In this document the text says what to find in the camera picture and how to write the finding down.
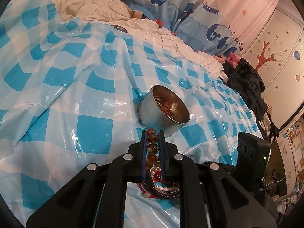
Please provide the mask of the round silver metal tin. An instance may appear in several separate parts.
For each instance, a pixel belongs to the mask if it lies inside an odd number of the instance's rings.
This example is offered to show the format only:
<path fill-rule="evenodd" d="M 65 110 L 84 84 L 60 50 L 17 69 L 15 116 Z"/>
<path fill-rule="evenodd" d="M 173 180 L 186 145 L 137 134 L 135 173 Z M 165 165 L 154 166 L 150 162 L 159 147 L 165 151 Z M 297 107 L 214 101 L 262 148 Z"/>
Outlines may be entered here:
<path fill-rule="evenodd" d="M 138 116 L 144 127 L 172 136 L 190 121 L 184 102 L 165 86 L 155 85 L 138 105 Z"/>

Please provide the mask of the black clothes pile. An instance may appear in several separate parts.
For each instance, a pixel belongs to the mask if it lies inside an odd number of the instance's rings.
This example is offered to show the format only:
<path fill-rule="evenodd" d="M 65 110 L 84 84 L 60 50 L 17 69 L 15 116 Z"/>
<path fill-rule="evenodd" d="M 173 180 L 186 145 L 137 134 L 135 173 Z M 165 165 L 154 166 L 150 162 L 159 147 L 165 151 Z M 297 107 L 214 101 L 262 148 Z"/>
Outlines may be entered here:
<path fill-rule="evenodd" d="M 267 112 L 268 106 L 261 96 L 265 86 L 260 75 L 244 58 L 239 60 L 236 67 L 232 67 L 228 61 L 222 66 L 228 77 L 224 84 L 238 92 L 247 107 L 253 111 L 262 137 L 268 142 L 274 142 L 279 137 L 279 130 L 273 123 L 270 113 Z M 266 132 L 260 124 L 264 117 L 270 121 L 269 132 Z"/>

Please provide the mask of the pink clothing item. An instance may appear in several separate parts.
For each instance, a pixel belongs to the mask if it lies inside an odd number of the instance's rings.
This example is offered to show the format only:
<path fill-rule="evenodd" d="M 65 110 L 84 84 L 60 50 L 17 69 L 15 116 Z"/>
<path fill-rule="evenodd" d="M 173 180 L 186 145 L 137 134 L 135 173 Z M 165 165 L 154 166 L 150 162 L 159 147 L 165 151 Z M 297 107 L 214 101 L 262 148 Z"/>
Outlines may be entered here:
<path fill-rule="evenodd" d="M 226 61 L 229 62 L 229 64 L 233 67 L 233 68 L 236 68 L 239 61 L 240 61 L 240 56 L 239 55 L 236 55 L 234 53 L 230 53 L 228 57 L 225 57 L 223 54 L 221 54 L 220 56 L 215 56 L 213 55 L 213 57 L 219 61 L 219 63 L 223 64 L 225 63 Z"/>

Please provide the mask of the blue white checkered plastic sheet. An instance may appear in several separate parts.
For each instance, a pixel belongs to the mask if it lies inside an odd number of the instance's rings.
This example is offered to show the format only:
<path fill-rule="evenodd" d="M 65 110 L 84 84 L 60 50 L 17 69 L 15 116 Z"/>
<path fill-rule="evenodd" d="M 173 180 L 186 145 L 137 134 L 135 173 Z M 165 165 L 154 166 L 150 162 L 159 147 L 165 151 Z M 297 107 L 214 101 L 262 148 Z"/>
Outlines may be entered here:
<path fill-rule="evenodd" d="M 1 16 L 1 195 L 30 215 L 89 163 L 127 152 L 156 84 L 190 121 L 169 138 L 195 162 L 235 164 L 239 132 L 260 136 L 240 95 L 197 60 L 107 24 L 64 22 L 51 0 L 11 0 Z"/>

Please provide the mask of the white tree pattern wardrobe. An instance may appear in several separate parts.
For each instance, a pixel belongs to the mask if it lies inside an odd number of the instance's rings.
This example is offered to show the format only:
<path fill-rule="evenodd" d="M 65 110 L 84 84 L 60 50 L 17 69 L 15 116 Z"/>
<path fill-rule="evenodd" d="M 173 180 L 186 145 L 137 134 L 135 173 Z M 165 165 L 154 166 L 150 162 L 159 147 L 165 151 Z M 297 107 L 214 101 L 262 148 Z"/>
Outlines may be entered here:
<path fill-rule="evenodd" d="M 273 123 L 283 126 L 303 103 L 303 27 L 276 9 L 244 58 L 265 85 Z"/>

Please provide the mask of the silver tin lid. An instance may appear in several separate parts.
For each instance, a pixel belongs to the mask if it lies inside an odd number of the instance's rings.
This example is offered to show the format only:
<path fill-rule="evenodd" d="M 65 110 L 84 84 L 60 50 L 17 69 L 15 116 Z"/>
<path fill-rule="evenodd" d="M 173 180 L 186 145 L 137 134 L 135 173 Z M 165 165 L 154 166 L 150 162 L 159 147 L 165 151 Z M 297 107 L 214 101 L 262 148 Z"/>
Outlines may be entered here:
<path fill-rule="evenodd" d="M 111 25 L 113 28 L 115 28 L 116 30 L 119 30 L 121 32 L 124 32 L 124 33 L 128 33 L 127 29 L 125 29 L 124 27 L 122 26 L 119 26 L 119 25 Z"/>

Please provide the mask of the brown pillow corner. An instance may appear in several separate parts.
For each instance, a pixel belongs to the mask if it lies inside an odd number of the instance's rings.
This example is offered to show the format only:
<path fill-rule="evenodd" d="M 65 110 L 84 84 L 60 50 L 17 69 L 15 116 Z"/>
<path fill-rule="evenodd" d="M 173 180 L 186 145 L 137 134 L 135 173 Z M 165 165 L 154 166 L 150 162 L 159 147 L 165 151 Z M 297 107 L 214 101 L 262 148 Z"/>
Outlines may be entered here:
<path fill-rule="evenodd" d="M 140 11 L 137 10 L 129 10 L 128 11 L 132 19 L 147 19 L 147 16 Z"/>

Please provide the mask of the blue whale pattern curtain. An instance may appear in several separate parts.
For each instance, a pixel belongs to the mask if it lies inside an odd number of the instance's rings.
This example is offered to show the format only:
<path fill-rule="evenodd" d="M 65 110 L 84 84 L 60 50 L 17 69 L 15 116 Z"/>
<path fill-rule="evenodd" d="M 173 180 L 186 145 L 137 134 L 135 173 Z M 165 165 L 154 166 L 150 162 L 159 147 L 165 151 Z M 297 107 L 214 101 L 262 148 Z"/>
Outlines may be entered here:
<path fill-rule="evenodd" d="M 243 53 L 279 0 L 121 0 L 167 28 L 194 51 Z"/>

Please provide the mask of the cream white quilt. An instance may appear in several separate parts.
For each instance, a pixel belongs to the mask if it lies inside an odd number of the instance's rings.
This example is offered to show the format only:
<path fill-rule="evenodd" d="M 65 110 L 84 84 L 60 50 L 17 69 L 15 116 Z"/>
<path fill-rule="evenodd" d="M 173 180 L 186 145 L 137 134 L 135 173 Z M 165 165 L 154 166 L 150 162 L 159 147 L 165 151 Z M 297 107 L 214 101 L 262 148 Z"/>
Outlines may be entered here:
<path fill-rule="evenodd" d="M 131 10 L 120 0 L 51 0 L 61 18 L 68 21 L 79 17 L 85 22 L 99 21 L 109 25 L 122 26 L 128 34 L 146 41 L 158 48 L 170 51 L 173 56 L 181 56 L 208 70 L 214 78 L 227 80 L 222 64 L 205 52 L 194 52 L 169 29 L 160 27 L 150 19 L 132 17 Z"/>

